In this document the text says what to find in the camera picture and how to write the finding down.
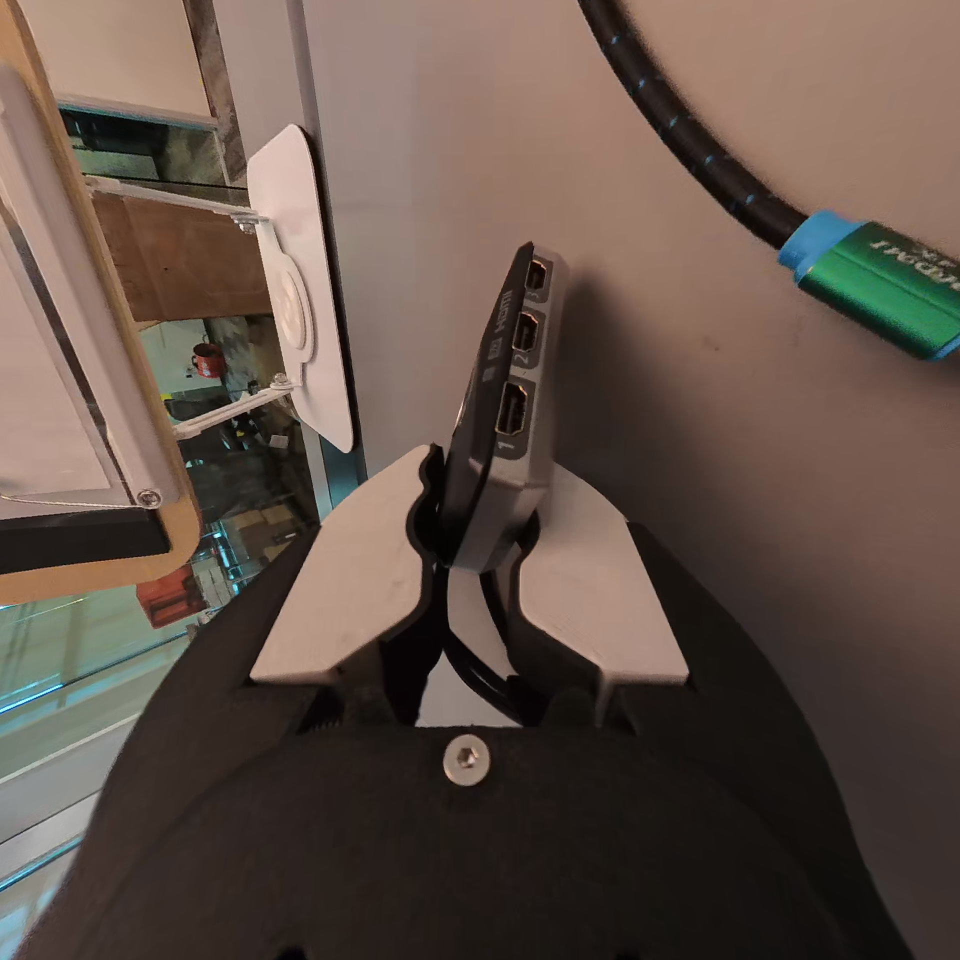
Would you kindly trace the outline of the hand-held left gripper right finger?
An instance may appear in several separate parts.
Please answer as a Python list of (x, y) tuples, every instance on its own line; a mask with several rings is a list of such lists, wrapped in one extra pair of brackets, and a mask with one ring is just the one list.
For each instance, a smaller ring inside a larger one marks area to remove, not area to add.
[(682, 686), (690, 668), (626, 518), (556, 464), (510, 572), (510, 663), (535, 687)]

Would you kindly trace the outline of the grey hdmi switch box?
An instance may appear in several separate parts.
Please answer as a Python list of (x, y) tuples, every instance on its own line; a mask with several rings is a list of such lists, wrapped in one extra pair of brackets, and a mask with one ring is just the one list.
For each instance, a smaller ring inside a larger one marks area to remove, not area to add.
[(521, 245), (491, 308), (450, 438), (439, 504), (440, 556), (494, 570), (545, 497), (553, 474), (558, 353), (569, 268)]

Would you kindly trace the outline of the orange box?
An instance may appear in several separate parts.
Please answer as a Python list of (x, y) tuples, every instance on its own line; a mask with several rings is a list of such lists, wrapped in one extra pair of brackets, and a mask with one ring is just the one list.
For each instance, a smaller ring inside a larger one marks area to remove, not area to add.
[(138, 583), (135, 594), (153, 630), (160, 630), (208, 608), (190, 563), (164, 577)]

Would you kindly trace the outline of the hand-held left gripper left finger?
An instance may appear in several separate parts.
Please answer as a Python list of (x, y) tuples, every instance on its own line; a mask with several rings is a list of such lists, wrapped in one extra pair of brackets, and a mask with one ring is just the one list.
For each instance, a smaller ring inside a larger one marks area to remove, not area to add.
[(431, 600), (430, 528), (444, 463), (437, 444), (415, 447), (330, 512), (250, 670), (255, 684), (382, 681), (382, 646)]

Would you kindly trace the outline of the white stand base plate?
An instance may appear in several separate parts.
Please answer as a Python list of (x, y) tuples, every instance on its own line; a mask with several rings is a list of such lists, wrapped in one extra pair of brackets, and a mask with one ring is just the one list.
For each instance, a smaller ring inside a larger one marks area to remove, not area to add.
[(344, 350), (317, 170), (306, 133), (287, 125), (247, 163), (271, 315), (300, 420), (342, 453), (355, 446)]

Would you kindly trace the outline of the wooden framed sign board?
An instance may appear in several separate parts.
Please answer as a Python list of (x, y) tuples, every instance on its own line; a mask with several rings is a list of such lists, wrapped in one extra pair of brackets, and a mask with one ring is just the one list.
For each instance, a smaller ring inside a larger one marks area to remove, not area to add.
[(3, 605), (156, 581), (201, 512), (17, 2), (1, 15)]

